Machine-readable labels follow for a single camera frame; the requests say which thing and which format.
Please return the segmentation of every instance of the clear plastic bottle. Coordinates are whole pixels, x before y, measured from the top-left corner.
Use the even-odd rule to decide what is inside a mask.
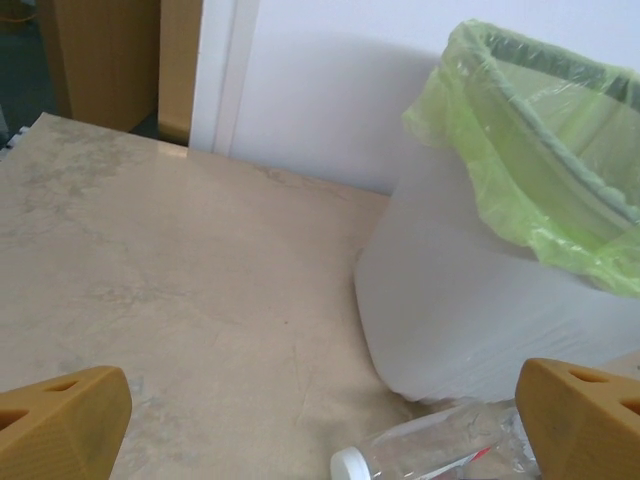
[[[372,435],[331,458],[332,480],[456,480],[465,465],[490,450],[508,457],[509,472],[529,477],[536,467],[514,428],[513,401],[470,403]]]

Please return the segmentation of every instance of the plastic bag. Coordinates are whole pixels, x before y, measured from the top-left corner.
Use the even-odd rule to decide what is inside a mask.
[[[640,297],[640,77],[475,20],[404,114],[467,165],[480,217],[540,262]]]

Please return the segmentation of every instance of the white wall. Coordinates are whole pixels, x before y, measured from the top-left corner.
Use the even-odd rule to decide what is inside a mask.
[[[400,115],[474,17],[640,70],[632,0],[260,0],[230,155],[391,191],[421,155]]]

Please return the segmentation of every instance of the white bottle cap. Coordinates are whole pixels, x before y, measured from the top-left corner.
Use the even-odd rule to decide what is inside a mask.
[[[371,480],[367,461],[360,450],[349,447],[333,454],[331,480]]]

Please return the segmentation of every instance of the green plastic bag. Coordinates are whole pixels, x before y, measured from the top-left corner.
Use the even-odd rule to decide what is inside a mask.
[[[480,217],[540,262],[640,297],[640,79],[475,20],[404,114],[453,146]]]

